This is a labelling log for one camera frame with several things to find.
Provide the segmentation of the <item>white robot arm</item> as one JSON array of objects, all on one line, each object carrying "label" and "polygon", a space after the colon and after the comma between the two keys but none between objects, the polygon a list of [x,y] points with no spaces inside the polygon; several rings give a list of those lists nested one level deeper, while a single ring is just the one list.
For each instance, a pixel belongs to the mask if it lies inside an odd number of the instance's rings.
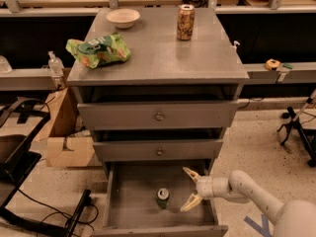
[{"label": "white robot arm", "polygon": [[233,171],[228,178],[201,176],[188,167],[183,170],[196,184],[197,192],[189,196],[181,212],[212,198],[239,203],[251,201],[274,226],[274,237],[316,237],[314,203],[301,199],[282,202],[241,170]]}]

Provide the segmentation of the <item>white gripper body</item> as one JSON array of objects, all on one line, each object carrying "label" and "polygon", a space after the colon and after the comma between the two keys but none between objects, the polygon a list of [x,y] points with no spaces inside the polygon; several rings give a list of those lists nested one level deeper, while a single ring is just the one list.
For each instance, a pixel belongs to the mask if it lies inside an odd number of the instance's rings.
[{"label": "white gripper body", "polygon": [[196,182],[196,190],[202,199],[227,198],[230,186],[227,178],[202,176]]}]

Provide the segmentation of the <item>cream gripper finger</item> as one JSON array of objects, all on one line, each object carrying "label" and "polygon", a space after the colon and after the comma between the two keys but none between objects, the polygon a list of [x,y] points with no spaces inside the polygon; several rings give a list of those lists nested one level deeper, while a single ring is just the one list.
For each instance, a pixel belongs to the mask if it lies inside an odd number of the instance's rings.
[{"label": "cream gripper finger", "polygon": [[193,171],[188,167],[184,167],[183,170],[195,183],[200,179],[200,175],[196,171]]},{"label": "cream gripper finger", "polygon": [[187,202],[181,207],[181,212],[187,212],[198,206],[202,201],[202,197],[197,194],[191,194]]}]

